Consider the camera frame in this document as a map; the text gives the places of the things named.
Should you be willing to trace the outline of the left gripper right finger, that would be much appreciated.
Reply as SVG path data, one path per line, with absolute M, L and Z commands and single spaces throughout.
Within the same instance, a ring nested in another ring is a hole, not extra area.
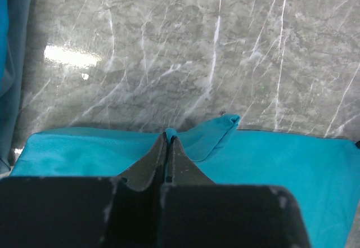
M 284 187 L 216 184 L 170 142 L 160 192 L 160 247 L 310 247 L 300 207 Z

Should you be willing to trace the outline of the teal t shirt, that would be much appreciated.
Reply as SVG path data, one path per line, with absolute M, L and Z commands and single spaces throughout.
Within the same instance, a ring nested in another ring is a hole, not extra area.
M 300 204 L 313 247 L 344 247 L 359 201 L 359 148 L 346 139 L 239 130 L 223 115 L 178 132 L 186 155 L 218 184 L 275 184 Z M 147 154 L 156 133 L 59 128 L 31 135 L 19 176 L 113 176 Z

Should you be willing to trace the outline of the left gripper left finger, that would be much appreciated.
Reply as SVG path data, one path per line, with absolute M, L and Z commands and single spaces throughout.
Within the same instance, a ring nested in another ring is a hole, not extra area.
M 166 135 L 114 177 L 1 180 L 2 247 L 156 247 Z

